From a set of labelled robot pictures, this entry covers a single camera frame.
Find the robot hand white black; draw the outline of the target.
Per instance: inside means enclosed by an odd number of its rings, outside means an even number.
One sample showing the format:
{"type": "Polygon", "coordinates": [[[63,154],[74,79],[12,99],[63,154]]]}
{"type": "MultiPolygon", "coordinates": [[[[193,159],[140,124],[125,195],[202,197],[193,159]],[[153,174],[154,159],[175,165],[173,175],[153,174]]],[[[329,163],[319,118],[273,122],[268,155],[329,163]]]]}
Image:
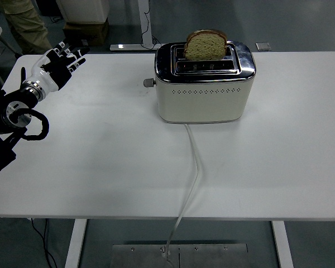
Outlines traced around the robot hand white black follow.
{"type": "Polygon", "coordinates": [[[49,93],[62,89],[75,72],[86,61],[85,55],[90,52],[87,46],[65,39],[45,52],[31,68],[31,76],[22,82],[44,99],[49,93]]]}

